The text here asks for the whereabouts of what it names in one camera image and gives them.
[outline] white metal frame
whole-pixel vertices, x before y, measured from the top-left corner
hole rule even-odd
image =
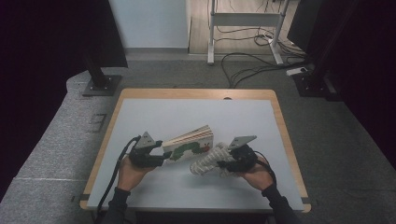
[[[210,10],[210,34],[207,48],[207,63],[215,62],[215,41],[213,31],[216,26],[274,26],[274,38],[269,39],[268,43],[274,55],[277,64],[283,64],[280,57],[277,40],[279,39],[280,30],[282,29],[283,20],[286,17],[289,0],[285,0],[282,10],[279,13],[218,13],[215,11],[216,0],[212,1]]]

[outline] hand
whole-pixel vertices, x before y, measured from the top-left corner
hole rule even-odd
[[[263,157],[259,157],[259,160],[268,164],[268,161]],[[268,171],[257,163],[248,172],[239,173],[239,176],[244,177],[251,187],[260,191],[263,191],[274,183]]]
[[[120,164],[119,183],[117,185],[117,188],[126,191],[131,191],[131,189],[136,187],[140,183],[140,181],[142,181],[146,173],[154,169],[155,167],[149,167],[149,168],[136,167],[131,163],[129,157],[125,157]]]

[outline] book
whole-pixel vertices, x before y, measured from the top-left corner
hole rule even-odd
[[[209,125],[163,142],[163,151],[172,151],[168,162],[183,161],[207,152],[213,147],[213,133]]]

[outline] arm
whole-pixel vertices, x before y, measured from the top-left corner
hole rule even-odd
[[[131,163],[126,157],[122,160],[119,169],[119,182],[114,189],[113,199],[108,203],[108,210],[102,224],[123,223],[125,210],[127,208],[126,200],[131,194],[131,189],[136,187],[143,177],[154,168],[138,168]]]
[[[259,160],[268,164],[268,161],[263,157],[259,157]],[[273,178],[263,166],[256,164],[248,172],[239,175],[244,177],[251,187],[260,190],[262,196],[270,201],[270,206],[274,209],[277,223],[301,223],[289,206],[288,200],[280,195]]]

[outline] forearm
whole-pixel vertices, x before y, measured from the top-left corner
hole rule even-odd
[[[131,193],[115,188],[113,199],[108,203],[108,210],[102,224],[122,224],[127,208],[126,200]]]
[[[267,189],[263,190],[262,196],[268,199],[270,206],[274,209],[275,220],[277,223],[302,223],[289,206],[288,200],[280,195],[276,185],[273,184]]]

